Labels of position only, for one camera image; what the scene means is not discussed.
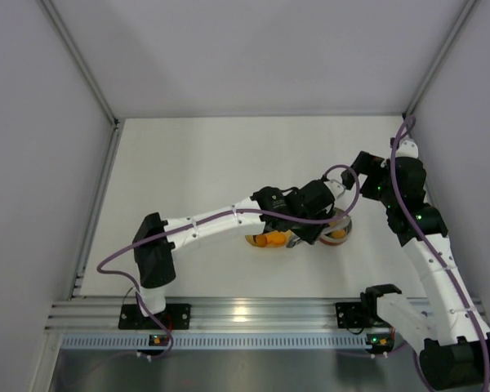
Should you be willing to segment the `metal tongs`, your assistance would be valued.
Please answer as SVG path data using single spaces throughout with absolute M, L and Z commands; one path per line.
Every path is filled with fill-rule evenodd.
M 309 225 L 292 231 L 285 247 L 294 248 L 302 243 L 314 245 L 321 243 L 327 246 L 339 246 L 350 237 L 353 223 L 350 217 L 334 221 L 327 225 Z

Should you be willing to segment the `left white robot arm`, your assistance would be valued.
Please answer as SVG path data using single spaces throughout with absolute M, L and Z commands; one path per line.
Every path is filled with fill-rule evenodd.
M 344 192 L 338 181 L 322 177 L 300 189 L 266 186 L 229 207 L 198 216 L 165 220 L 157 212 L 147 215 L 133 239 L 153 239 L 134 249 L 140 310 L 144 315 L 165 310 L 166 286 L 176 278 L 175 259 L 202 245 L 271 232 L 288 232 L 297 242 L 314 244 Z

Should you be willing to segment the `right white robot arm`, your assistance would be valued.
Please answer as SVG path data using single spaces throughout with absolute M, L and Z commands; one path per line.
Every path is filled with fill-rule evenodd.
M 357 193 L 383 205 L 387 224 L 412 262 L 432 315 L 415 310 L 394 284 L 362 294 L 371 320 L 394 327 L 414 350 L 425 383 L 436 391 L 490 386 L 490 327 L 470 298 L 452 254 L 448 228 L 426 200 L 426 171 L 412 140 L 399 142 L 389 158 L 362 151 L 341 174 Z

